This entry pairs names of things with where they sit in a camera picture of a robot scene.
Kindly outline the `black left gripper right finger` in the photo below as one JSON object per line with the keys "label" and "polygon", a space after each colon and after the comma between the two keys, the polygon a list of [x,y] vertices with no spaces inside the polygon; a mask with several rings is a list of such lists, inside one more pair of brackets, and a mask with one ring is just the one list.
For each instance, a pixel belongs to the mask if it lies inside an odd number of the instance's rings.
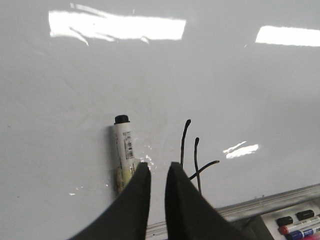
{"label": "black left gripper right finger", "polygon": [[248,240],[197,191],[178,162],[170,164],[165,186],[169,240]]}

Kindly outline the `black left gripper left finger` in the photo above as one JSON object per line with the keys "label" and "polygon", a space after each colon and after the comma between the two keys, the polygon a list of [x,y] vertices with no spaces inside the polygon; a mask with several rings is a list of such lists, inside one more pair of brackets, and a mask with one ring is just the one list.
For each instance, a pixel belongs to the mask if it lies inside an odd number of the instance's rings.
{"label": "black left gripper left finger", "polygon": [[151,172],[146,162],[137,169],[116,200],[72,240],[144,240],[151,199]]}

